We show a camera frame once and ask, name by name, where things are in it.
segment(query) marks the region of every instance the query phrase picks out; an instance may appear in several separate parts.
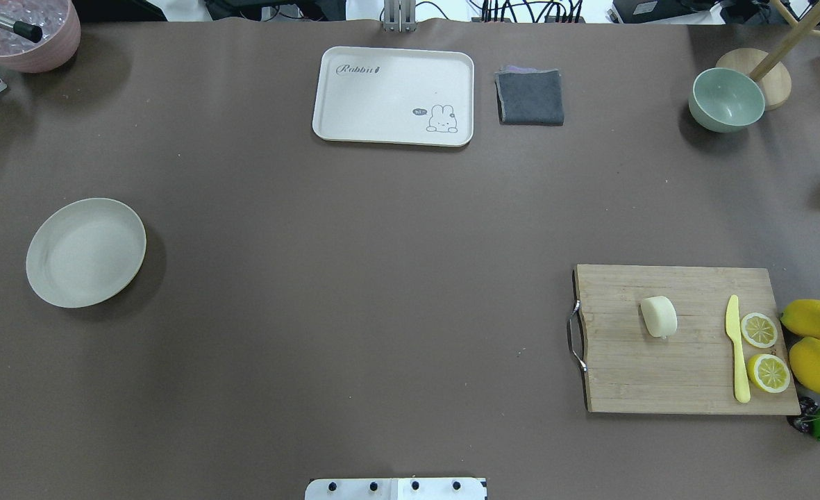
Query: yellow knife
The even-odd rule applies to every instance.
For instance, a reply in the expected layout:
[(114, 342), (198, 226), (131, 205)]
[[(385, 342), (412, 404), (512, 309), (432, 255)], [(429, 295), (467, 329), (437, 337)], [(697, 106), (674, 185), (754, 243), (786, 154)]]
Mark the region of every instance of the yellow knife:
[(746, 377), (746, 363), (743, 361), (743, 333), (740, 332), (740, 301), (731, 295), (728, 309), (724, 313), (724, 331), (734, 344), (734, 398), (741, 403), (749, 402), (749, 379)]

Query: whole lemon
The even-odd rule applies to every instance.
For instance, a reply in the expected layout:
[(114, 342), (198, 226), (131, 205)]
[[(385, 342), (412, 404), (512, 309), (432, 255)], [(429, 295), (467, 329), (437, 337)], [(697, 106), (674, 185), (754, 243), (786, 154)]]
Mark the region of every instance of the whole lemon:
[(820, 339), (806, 337), (789, 349), (789, 367), (796, 380), (820, 394)]
[(780, 323), (800, 338), (820, 339), (820, 301), (799, 299), (783, 310)]

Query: wooden cutting board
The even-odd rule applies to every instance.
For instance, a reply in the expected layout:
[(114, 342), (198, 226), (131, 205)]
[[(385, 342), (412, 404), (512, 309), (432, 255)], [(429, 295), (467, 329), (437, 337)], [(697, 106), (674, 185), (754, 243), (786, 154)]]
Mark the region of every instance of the wooden cutting board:
[[(733, 394), (733, 345), (724, 333), (724, 311), (739, 295), (740, 317), (762, 313), (777, 327), (777, 304), (767, 269), (577, 265), (585, 373), (591, 412), (799, 415), (793, 383), (779, 394), (749, 383), (752, 399)], [(664, 295), (678, 316), (666, 338), (647, 332), (639, 304)], [(743, 339), (749, 360), (760, 352), (789, 361), (780, 336), (768, 349)]]

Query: wooden stick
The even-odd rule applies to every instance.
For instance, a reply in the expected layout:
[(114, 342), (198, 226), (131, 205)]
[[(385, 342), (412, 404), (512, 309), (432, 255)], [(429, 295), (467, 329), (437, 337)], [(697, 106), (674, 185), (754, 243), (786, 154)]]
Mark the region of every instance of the wooden stick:
[(780, 41), (777, 48), (771, 51), (762, 62), (758, 63), (758, 66), (752, 70), (752, 73), (749, 73), (749, 77), (756, 82), (761, 80), (768, 74), (768, 71), (774, 69), (777, 63), (779, 63), (789, 51), (793, 50), (793, 47), (795, 47), (801, 39), (805, 38), (818, 24), (820, 24), (820, 0), (813, 5), (806, 16), (801, 18), (801, 22), (795, 25), (792, 31)]
[[(783, 3), (780, 2), (780, 0), (771, 0), (771, 5), (774, 6), (775, 9), (777, 9), (777, 12), (780, 13), (781, 16), (783, 16), (783, 19), (785, 19), (785, 21), (790, 26), (795, 27), (798, 24), (798, 20), (794, 18), (793, 14), (787, 9), (787, 7), (784, 6)], [(814, 37), (820, 37), (820, 29), (814, 29), (812, 32), (810, 32), (810, 35), (813, 35)]]

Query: wooden round base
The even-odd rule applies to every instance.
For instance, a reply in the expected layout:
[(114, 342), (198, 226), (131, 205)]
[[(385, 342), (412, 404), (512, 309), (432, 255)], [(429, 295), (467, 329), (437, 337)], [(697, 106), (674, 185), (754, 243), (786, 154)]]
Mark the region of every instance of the wooden round base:
[[(758, 49), (736, 49), (724, 54), (721, 59), (718, 59), (715, 66), (729, 67), (748, 75), (767, 55), (766, 51)], [(757, 83), (762, 88), (764, 108), (768, 111), (775, 110), (783, 105), (793, 91), (793, 80), (789, 76), (787, 67), (783, 66), (781, 62), (778, 62), (777, 66), (768, 71), (762, 81)]]

